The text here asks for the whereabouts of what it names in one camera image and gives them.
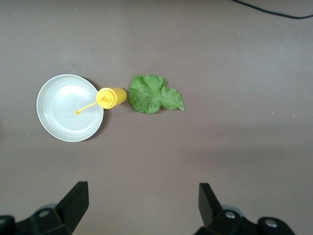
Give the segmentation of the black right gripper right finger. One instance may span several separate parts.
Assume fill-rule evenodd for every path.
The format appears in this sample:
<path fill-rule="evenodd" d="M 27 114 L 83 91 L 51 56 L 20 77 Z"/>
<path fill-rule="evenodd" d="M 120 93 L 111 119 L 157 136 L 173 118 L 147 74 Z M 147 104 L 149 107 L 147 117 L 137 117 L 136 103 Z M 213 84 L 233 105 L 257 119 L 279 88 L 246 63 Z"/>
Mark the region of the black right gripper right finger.
<path fill-rule="evenodd" d="M 204 226 L 195 235 L 296 235 L 284 221 L 261 217 L 250 222 L 235 207 L 222 207 L 210 184 L 199 184 L 198 207 Z"/>

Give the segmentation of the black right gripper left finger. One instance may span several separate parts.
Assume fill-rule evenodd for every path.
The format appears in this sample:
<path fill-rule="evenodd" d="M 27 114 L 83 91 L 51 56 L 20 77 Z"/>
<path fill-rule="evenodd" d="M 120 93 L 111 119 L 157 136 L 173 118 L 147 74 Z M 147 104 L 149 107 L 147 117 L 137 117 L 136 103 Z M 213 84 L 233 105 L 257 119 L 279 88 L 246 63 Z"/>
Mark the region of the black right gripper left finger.
<path fill-rule="evenodd" d="M 88 207 L 88 182 L 78 182 L 58 204 L 42 206 L 25 220 L 0 215 L 0 235 L 72 235 Z"/>

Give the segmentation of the green lettuce leaf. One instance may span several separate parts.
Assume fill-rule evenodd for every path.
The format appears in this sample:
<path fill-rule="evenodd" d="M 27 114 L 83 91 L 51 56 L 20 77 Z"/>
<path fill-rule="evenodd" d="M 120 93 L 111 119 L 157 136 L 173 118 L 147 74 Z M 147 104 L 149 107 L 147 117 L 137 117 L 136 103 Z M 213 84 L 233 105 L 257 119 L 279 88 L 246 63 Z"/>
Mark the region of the green lettuce leaf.
<path fill-rule="evenodd" d="M 181 94 L 166 87 L 167 80 L 158 75 L 135 75 L 129 88 L 128 101 L 138 113 L 155 114 L 160 108 L 184 111 Z"/>

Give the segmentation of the beige plate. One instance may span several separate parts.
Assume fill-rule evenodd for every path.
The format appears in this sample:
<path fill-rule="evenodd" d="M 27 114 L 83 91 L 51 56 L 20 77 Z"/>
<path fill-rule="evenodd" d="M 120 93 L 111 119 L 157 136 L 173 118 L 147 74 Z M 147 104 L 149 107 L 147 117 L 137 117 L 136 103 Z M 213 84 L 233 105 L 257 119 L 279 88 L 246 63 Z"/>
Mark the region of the beige plate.
<path fill-rule="evenodd" d="M 86 79 L 72 74 L 58 75 L 48 80 L 37 96 L 37 115 L 42 126 L 52 136 L 67 142 L 84 141 L 100 128 L 104 109 L 94 104 L 97 89 Z"/>

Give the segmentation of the yellow mustard squeeze bottle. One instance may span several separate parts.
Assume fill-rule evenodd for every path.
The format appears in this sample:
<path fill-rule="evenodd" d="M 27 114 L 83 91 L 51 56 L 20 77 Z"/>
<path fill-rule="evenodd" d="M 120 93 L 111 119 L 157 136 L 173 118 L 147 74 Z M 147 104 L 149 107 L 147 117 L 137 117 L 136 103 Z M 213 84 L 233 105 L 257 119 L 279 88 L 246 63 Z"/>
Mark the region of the yellow mustard squeeze bottle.
<path fill-rule="evenodd" d="M 127 93 L 123 88 L 102 88 L 97 92 L 96 101 L 75 111 L 75 114 L 81 114 L 81 112 L 95 104 L 99 105 L 103 109 L 114 108 L 126 101 Z"/>

